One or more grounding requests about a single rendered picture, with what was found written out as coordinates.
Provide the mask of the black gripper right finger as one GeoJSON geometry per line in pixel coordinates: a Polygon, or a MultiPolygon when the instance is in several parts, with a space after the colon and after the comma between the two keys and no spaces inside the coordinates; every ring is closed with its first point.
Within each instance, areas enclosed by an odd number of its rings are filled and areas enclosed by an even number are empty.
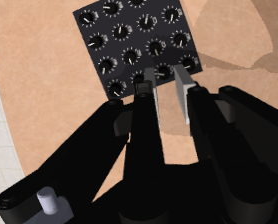
{"type": "Polygon", "coordinates": [[[198,162],[211,158],[230,219],[267,223],[278,197],[278,109],[231,85],[209,93],[183,64],[174,73],[198,162]]]}

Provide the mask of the black knob box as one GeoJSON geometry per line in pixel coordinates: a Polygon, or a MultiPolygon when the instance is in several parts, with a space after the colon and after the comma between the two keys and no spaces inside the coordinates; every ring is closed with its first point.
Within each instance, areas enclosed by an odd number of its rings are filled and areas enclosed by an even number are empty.
{"type": "Polygon", "coordinates": [[[156,87],[175,81],[174,65],[203,71],[180,0],[98,0],[72,13],[108,100],[133,95],[145,68],[156,87]]]}

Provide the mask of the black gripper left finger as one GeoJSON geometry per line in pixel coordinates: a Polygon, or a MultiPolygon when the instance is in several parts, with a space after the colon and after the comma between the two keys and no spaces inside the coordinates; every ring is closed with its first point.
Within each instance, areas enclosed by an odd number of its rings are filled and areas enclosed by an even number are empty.
{"type": "Polygon", "coordinates": [[[93,202],[125,145],[121,223],[172,224],[154,67],[132,87],[132,103],[104,102],[37,170],[0,193],[5,224],[64,224],[93,202]]]}

